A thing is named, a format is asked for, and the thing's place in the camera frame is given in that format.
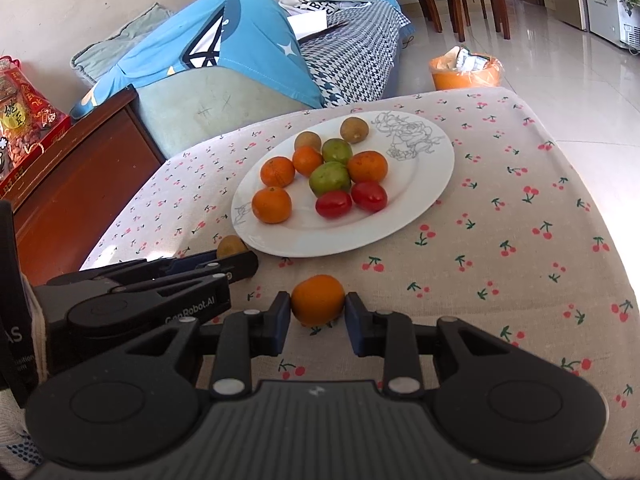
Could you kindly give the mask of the brown kiwi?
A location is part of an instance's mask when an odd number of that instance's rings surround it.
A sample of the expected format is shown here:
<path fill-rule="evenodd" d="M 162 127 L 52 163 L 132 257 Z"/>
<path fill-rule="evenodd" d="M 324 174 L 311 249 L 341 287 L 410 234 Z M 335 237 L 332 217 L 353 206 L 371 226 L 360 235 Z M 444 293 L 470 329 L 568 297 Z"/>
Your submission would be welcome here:
<path fill-rule="evenodd" d="M 322 147 L 322 140 L 317 133 L 313 131 L 303 131 L 296 136 L 294 140 L 294 150 L 297 151 L 300 148 L 313 148 L 315 151 L 320 152 Z"/>
<path fill-rule="evenodd" d="M 349 144 L 357 144 L 367 139 L 369 135 L 368 123 L 360 117 L 347 117 L 340 127 L 340 135 Z"/>
<path fill-rule="evenodd" d="M 217 245 L 216 258 L 229 258 L 247 251 L 247 246 L 237 235 L 227 235 L 223 237 Z"/>

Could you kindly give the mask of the orange tangerine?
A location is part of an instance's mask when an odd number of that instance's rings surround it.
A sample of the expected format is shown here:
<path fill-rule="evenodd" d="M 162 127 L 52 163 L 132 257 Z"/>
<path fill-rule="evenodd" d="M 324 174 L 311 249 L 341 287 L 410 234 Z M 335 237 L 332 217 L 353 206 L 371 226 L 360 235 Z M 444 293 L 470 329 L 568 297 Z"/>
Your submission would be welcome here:
<path fill-rule="evenodd" d="M 386 158 L 376 151 L 363 151 L 349 159 L 346 165 L 352 182 L 382 182 L 388 173 Z"/>
<path fill-rule="evenodd" d="M 276 156 L 268 159 L 260 168 L 259 177 L 265 186 L 286 188 L 296 176 L 296 170 L 291 159 Z"/>
<path fill-rule="evenodd" d="M 292 200 L 284 188 L 270 186 L 255 193 L 252 198 L 252 211 L 262 223 L 282 223 L 292 214 Z"/>
<path fill-rule="evenodd" d="M 331 275 L 318 274 L 296 285 L 292 312 L 303 326 L 320 326 L 338 318 L 344 309 L 343 285 Z"/>
<path fill-rule="evenodd" d="M 309 178 L 314 170 L 324 163 L 324 160 L 313 146 L 303 145 L 294 151 L 292 163 L 299 174 Z"/>

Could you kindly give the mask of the red cherry tomato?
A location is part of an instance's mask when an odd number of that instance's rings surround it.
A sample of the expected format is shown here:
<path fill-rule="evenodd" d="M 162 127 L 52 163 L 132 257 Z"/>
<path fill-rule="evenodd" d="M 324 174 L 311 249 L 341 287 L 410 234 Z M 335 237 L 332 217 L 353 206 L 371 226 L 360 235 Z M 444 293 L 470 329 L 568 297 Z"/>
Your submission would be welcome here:
<path fill-rule="evenodd" d="M 342 218 L 352 210 L 352 196 L 349 192 L 334 190 L 326 192 L 316 200 L 317 214 L 322 218 L 334 220 Z"/>
<path fill-rule="evenodd" d="M 361 209 L 375 214 L 387 206 L 387 194 L 382 185 L 364 181 L 352 186 L 352 201 Z"/>

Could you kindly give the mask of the green guava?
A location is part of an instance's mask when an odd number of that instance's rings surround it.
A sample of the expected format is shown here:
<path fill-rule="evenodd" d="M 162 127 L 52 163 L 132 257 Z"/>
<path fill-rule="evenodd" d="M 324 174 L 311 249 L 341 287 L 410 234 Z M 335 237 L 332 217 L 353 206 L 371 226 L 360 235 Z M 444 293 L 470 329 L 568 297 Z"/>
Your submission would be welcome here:
<path fill-rule="evenodd" d="M 352 179 L 345 165 L 339 162 L 325 162 L 314 170 L 308 179 L 309 187 L 315 196 L 326 192 L 342 190 L 348 192 L 352 187 Z"/>
<path fill-rule="evenodd" d="M 352 146 L 343 139 L 329 139 L 322 144 L 321 154 L 325 162 L 346 165 L 352 158 Z"/>

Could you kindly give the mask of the dark red wooden cabinet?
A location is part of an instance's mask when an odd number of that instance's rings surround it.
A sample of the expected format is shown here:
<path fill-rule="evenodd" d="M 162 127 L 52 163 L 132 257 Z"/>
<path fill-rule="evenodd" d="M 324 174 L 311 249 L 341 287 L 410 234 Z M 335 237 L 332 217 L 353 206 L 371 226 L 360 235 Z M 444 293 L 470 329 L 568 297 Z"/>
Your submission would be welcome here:
<path fill-rule="evenodd" d="M 71 126 L 3 198 L 11 203 L 21 270 L 35 285 L 80 269 L 101 235 L 165 156 L 128 87 Z"/>

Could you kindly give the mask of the white plate with rose drawing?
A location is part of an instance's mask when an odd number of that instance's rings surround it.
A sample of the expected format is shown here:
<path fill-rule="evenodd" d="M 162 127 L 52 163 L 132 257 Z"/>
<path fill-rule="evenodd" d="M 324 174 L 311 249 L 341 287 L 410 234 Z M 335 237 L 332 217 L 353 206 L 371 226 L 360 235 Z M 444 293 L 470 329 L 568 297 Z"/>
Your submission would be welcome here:
<path fill-rule="evenodd" d="M 265 254 L 314 258 L 382 240 L 434 205 L 454 172 L 442 128 L 398 110 L 320 122 L 274 146 L 232 200 L 232 226 Z"/>

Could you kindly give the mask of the light green sofa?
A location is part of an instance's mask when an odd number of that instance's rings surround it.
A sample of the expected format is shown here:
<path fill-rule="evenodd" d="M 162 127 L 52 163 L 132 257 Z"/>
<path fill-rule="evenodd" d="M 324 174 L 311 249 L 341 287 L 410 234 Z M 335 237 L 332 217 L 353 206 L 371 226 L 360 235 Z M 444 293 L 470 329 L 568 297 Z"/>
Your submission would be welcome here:
<path fill-rule="evenodd" d="M 137 115 L 166 158 L 254 122 L 316 110 L 223 67 L 186 70 L 134 90 Z"/>

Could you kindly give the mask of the cherry print tablecloth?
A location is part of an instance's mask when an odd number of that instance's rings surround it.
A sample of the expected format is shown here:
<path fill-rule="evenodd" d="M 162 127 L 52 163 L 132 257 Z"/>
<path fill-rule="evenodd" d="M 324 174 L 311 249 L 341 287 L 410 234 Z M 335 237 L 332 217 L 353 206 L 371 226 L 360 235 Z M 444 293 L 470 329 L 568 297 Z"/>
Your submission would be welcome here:
<path fill-rule="evenodd" d="M 639 306 L 612 237 L 576 170 L 529 106 L 503 89 L 385 102 L 431 119 L 454 150 L 433 206 L 398 233 L 319 259 L 262 257 L 234 294 L 262 307 L 314 274 L 335 276 L 370 307 L 418 322 L 463 318 L 585 378 L 608 402 L 596 465 L 639 473 Z M 231 197 L 276 145 L 338 116 L 315 110 L 205 141 L 169 159 L 104 232 L 89 266 L 215 247 L 232 230 Z"/>

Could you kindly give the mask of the red snack gift bag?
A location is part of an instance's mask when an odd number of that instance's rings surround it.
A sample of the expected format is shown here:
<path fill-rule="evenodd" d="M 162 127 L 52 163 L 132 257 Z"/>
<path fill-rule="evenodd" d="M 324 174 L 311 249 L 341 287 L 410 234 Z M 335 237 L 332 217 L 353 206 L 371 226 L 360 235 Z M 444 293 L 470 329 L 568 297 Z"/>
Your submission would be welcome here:
<path fill-rule="evenodd" d="M 72 125 L 27 79 L 17 58 L 1 58 L 1 196 Z"/>

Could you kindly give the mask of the blue patterned blanket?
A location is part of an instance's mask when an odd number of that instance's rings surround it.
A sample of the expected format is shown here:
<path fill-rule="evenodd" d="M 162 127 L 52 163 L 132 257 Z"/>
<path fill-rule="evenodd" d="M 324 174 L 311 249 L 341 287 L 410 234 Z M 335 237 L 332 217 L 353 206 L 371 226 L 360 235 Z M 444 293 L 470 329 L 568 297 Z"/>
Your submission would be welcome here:
<path fill-rule="evenodd" d="M 223 67 L 312 108 L 324 99 L 288 14 L 274 0 L 196 0 L 126 52 L 70 110 L 83 118 L 120 90 Z"/>

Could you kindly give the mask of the houndstooth sofa cover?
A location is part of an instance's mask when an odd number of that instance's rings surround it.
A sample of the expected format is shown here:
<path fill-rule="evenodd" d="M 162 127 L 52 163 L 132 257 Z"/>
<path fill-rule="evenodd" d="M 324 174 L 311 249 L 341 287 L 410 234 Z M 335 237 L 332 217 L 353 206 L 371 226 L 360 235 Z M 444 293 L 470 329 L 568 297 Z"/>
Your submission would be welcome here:
<path fill-rule="evenodd" d="M 398 87 L 402 46 L 414 26 L 384 0 L 339 10 L 328 17 L 329 30 L 303 42 L 300 50 L 324 107 L 374 102 Z"/>

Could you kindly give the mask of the white paper sheets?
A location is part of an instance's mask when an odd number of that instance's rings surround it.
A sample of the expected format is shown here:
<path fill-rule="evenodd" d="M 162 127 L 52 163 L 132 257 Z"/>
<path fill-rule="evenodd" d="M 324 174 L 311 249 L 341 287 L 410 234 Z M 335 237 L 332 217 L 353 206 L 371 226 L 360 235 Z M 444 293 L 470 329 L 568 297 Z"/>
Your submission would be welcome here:
<path fill-rule="evenodd" d="M 314 38 L 342 26 L 342 23 L 331 25 L 328 21 L 328 14 L 323 10 L 291 15 L 288 17 L 288 24 L 297 41 Z"/>

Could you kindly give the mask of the orange smiley trash bin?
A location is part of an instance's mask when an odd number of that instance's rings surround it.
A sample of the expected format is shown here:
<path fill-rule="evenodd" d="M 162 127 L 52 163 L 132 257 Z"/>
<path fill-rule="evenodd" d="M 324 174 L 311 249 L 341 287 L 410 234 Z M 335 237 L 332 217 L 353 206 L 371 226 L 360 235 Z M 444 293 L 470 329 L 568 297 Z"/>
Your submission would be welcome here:
<path fill-rule="evenodd" d="M 455 46 L 428 63 L 436 90 L 498 87 L 503 67 L 498 58 Z"/>

